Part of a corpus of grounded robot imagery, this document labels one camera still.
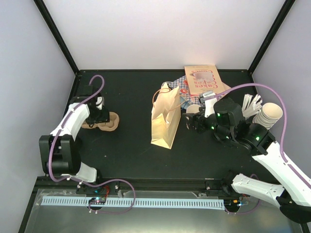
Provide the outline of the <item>brown pulp cup carrier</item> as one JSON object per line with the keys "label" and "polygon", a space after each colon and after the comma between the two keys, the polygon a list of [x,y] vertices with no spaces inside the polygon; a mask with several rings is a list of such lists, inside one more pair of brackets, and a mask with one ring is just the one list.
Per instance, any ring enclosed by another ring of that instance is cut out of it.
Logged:
{"label": "brown pulp cup carrier", "polygon": [[119,115],[115,112],[109,112],[110,121],[109,122],[102,122],[102,123],[95,123],[91,127],[84,121],[81,128],[83,129],[96,129],[98,128],[101,131],[105,132],[112,132],[117,129],[119,125]]}

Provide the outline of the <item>kraft paper bag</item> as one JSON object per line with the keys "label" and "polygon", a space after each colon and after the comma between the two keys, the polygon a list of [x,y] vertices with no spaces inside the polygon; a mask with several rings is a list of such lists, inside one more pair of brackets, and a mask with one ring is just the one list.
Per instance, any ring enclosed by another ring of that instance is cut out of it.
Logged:
{"label": "kraft paper bag", "polygon": [[151,144],[171,149],[181,118],[179,87],[165,83],[154,93],[151,111]]}

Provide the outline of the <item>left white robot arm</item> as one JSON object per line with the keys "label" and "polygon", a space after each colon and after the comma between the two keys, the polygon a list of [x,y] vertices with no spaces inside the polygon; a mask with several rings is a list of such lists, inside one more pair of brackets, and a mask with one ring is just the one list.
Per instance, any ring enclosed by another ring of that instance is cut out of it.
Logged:
{"label": "left white robot arm", "polygon": [[98,178],[97,169],[81,161],[77,134],[83,124],[92,128],[96,123],[107,123],[110,118],[100,94],[84,102],[86,99],[87,96],[72,98],[56,129],[40,137],[39,150],[45,174],[61,176],[60,180],[73,177],[87,182],[87,188],[98,194],[104,189],[104,181]]}

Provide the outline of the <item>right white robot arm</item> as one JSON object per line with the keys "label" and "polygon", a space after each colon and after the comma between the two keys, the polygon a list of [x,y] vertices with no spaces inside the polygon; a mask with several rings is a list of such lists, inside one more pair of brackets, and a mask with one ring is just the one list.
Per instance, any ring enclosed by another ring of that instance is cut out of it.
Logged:
{"label": "right white robot arm", "polygon": [[222,192],[246,194],[277,207],[288,219],[304,224],[311,220],[310,179],[290,160],[281,154],[280,144],[264,126],[248,123],[242,108],[232,99],[216,101],[211,114],[207,107],[197,113],[184,113],[189,130],[198,133],[211,130],[220,143],[244,149],[255,161],[263,165],[279,182],[271,184],[232,172],[221,183]]}

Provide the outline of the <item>light blue paper bag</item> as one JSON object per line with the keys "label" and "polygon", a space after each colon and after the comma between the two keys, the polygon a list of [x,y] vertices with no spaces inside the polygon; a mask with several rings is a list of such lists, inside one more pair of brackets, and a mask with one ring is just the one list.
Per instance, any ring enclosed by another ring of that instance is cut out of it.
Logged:
{"label": "light blue paper bag", "polygon": [[181,110],[186,110],[190,106],[189,101],[185,101],[181,104]]}

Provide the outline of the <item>blue checkered paper bag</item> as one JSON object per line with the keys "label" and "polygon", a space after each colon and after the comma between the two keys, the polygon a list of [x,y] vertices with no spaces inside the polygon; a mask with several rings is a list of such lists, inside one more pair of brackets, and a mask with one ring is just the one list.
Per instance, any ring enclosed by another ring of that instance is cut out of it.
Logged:
{"label": "blue checkered paper bag", "polygon": [[[195,88],[198,91],[201,91],[201,93],[204,93],[206,91],[212,90],[216,91],[217,89],[223,90],[223,84],[220,82],[217,82],[213,75],[208,78],[199,78],[195,77],[195,75],[190,76],[195,84]],[[174,89],[176,87],[179,87],[179,95],[180,95],[180,101],[184,103],[185,101],[189,101],[189,104],[198,104],[200,106],[204,106],[204,103],[200,103],[199,101],[199,95],[191,94],[190,87],[188,84],[188,79],[186,75],[182,76],[181,78],[178,78],[177,80],[173,82],[165,82],[170,89]]]}

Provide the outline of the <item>pink cakes paper bag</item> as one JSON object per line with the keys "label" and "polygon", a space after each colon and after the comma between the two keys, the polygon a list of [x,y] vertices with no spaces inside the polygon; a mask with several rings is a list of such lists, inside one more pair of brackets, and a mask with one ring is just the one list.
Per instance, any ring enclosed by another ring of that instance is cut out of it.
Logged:
{"label": "pink cakes paper bag", "polygon": [[192,96],[198,96],[207,91],[219,94],[230,89],[230,86],[222,82],[215,65],[184,66],[184,70]]}

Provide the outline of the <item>white stirrer packets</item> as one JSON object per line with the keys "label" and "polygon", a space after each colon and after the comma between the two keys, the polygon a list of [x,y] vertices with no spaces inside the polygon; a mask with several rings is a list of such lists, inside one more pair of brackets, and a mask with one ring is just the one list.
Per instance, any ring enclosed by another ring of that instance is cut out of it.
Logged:
{"label": "white stirrer packets", "polygon": [[245,94],[242,104],[242,114],[243,116],[248,119],[256,114],[262,108],[262,98],[260,95],[256,94],[252,96],[250,94]]}

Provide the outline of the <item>small circuit board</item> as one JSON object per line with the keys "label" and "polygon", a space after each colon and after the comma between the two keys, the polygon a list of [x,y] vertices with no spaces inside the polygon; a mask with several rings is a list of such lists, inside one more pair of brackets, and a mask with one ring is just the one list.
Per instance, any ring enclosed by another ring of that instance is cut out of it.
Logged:
{"label": "small circuit board", "polygon": [[93,197],[88,201],[89,205],[104,205],[106,202],[106,198],[105,197]]}

